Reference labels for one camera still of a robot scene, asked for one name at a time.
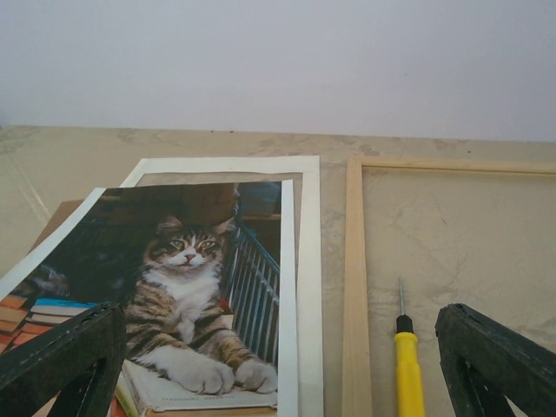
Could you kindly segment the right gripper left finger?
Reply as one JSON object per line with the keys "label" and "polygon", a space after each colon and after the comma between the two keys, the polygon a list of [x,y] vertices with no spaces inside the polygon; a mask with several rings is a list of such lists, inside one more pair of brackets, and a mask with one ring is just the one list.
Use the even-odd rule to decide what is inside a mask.
{"label": "right gripper left finger", "polygon": [[103,302],[1,355],[1,415],[105,416],[125,357],[125,316]]}

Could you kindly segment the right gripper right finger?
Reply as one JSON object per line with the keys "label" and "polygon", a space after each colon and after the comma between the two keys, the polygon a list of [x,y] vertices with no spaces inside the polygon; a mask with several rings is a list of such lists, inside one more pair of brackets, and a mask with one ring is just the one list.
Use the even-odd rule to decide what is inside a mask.
{"label": "right gripper right finger", "polygon": [[555,415],[555,353],[465,304],[435,323],[440,367],[457,416]]}

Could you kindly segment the yellow handled screwdriver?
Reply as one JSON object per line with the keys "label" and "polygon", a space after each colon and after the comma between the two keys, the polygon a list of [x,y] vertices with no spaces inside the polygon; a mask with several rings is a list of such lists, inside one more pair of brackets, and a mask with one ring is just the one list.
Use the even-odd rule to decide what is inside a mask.
{"label": "yellow handled screwdriver", "polygon": [[400,314],[396,318],[397,415],[424,417],[425,401],[421,368],[418,359],[418,337],[411,317],[406,312],[402,279],[399,279]]}

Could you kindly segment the wooden photo frame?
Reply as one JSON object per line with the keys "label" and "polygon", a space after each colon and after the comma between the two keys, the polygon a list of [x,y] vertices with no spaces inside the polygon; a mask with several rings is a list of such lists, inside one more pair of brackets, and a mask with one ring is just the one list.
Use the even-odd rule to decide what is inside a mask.
{"label": "wooden photo frame", "polygon": [[370,416],[372,414],[362,187],[362,170],[364,168],[424,169],[515,175],[552,176],[555,174],[553,162],[390,159],[379,156],[356,156],[347,160],[341,402],[343,416]]}

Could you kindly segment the white mat board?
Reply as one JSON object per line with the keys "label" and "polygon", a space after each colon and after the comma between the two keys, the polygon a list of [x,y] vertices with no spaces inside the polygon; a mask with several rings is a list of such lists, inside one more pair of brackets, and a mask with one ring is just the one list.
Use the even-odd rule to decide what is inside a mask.
{"label": "white mat board", "polygon": [[324,380],[321,307],[321,200],[320,157],[170,157],[142,159],[121,183],[132,188],[150,174],[301,173],[301,219],[297,272],[298,404],[286,399],[292,383],[284,381],[278,393],[278,414],[322,416]]}

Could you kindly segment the brown fibreboard backing panel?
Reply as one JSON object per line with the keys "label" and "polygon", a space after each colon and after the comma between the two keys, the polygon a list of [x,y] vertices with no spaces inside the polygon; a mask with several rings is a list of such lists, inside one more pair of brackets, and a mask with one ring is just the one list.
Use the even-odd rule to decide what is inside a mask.
{"label": "brown fibreboard backing panel", "polygon": [[48,220],[27,255],[35,260],[45,259],[85,218],[94,205],[95,199],[93,197],[86,200],[62,202]]}

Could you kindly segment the cat and books photo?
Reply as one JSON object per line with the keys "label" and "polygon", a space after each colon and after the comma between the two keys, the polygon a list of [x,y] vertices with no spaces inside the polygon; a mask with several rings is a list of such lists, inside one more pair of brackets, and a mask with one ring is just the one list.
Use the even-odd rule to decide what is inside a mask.
{"label": "cat and books photo", "polygon": [[134,416],[299,413],[294,185],[98,189],[1,287],[1,355],[122,307]]}

